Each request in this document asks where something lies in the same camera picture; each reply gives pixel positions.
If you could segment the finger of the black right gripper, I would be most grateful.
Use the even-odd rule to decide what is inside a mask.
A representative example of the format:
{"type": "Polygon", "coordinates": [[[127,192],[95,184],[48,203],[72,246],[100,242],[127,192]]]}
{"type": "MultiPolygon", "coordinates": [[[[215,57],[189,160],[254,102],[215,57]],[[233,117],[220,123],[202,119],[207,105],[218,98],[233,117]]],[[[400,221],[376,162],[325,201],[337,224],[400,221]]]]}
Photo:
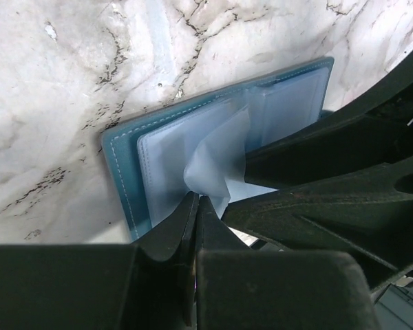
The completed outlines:
{"type": "Polygon", "coordinates": [[[374,291],[413,279],[413,156],[231,203],[223,220],[292,250],[347,252],[374,291]]]}
{"type": "Polygon", "coordinates": [[[413,50],[340,110],[250,152],[245,180],[296,186],[382,164],[413,173],[413,50]]]}

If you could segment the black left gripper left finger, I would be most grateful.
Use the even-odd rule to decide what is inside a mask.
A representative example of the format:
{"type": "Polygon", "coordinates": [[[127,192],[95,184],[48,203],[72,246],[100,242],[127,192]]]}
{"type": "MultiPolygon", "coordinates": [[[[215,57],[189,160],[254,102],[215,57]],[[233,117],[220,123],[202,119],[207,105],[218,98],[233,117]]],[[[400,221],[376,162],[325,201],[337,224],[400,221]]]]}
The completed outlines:
{"type": "Polygon", "coordinates": [[[199,201],[130,244],[0,245],[0,329],[190,329],[199,201]]]}

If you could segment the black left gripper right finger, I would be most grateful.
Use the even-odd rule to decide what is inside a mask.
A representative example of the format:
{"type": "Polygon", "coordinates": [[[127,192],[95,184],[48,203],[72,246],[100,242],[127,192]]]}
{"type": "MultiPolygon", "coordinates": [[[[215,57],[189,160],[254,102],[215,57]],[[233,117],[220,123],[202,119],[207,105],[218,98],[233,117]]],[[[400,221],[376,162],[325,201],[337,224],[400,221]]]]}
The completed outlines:
{"type": "Polygon", "coordinates": [[[255,251],[218,219],[197,212],[199,329],[378,329],[366,278],[344,252],[255,251]]]}

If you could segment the blue card holder wallet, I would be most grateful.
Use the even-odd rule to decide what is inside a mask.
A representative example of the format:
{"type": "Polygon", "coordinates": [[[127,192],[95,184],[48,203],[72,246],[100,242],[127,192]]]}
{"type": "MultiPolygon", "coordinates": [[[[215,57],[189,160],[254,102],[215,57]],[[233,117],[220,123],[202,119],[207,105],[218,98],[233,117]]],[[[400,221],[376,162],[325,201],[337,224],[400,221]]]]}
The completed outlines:
{"type": "Polygon", "coordinates": [[[239,81],[104,132],[101,142],[137,240],[193,191],[218,215],[269,188],[244,179],[245,155],[315,123],[334,60],[323,57],[239,81]]]}

